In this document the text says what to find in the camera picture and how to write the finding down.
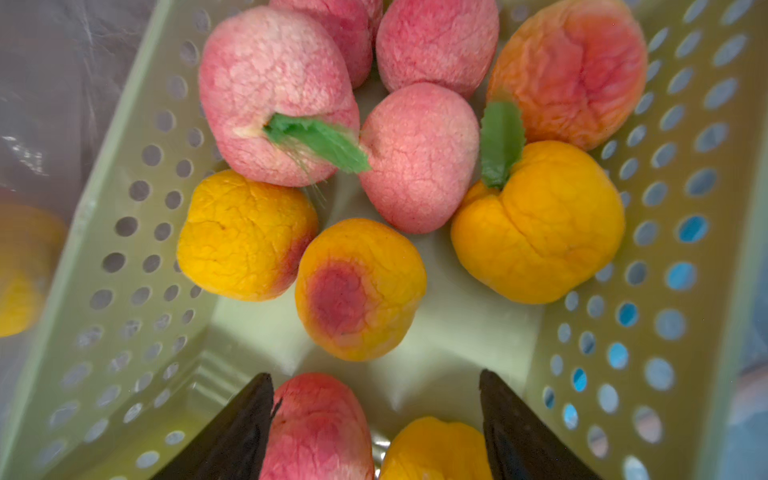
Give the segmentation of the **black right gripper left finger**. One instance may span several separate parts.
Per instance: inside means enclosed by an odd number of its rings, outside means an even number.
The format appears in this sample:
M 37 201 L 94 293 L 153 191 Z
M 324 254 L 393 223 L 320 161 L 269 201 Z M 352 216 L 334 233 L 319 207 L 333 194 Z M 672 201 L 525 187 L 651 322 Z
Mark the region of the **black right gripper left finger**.
M 260 373 L 154 477 L 257 480 L 266 454 L 273 410 L 271 375 Z

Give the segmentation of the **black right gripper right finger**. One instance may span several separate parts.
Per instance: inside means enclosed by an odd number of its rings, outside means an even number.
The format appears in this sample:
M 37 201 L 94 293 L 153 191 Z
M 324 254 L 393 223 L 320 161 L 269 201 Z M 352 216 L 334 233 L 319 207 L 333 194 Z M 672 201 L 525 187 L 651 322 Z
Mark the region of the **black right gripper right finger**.
M 483 435 L 495 480 L 594 480 L 584 464 L 495 372 L 479 377 Z

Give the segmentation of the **light green perforated basket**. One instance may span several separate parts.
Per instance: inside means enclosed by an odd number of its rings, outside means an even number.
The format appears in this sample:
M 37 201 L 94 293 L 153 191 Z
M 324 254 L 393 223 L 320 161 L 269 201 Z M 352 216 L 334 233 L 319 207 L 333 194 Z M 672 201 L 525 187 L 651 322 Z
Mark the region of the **light green perforated basket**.
M 403 342 L 370 362 L 316 346 L 292 292 L 204 292 L 176 263 L 191 196 L 223 168 L 199 105 L 202 47 L 244 1 L 161 1 L 76 210 L 1 440 L 5 479 L 148 479 L 254 376 L 325 371 L 349 385 L 374 454 L 412 420 L 483 423 L 496 373 L 605 479 L 733 477 L 765 438 L 737 379 L 767 295 L 767 5 L 635 1 L 642 99 L 593 157 L 627 232 L 596 276 L 545 307 L 512 303 L 459 264 L 448 229 L 413 237 L 427 294 Z

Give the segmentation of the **clear zip-top bag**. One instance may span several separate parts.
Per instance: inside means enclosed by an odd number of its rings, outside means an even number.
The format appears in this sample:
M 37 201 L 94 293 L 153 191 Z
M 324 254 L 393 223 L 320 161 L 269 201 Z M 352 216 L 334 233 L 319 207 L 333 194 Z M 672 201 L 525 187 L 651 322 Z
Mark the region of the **clear zip-top bag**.
M 151 1 L 2 3 L 1 204 L 48 211 L 68 231 L 153 10 Z M 3 416 L 36 323 L 1 336 Z

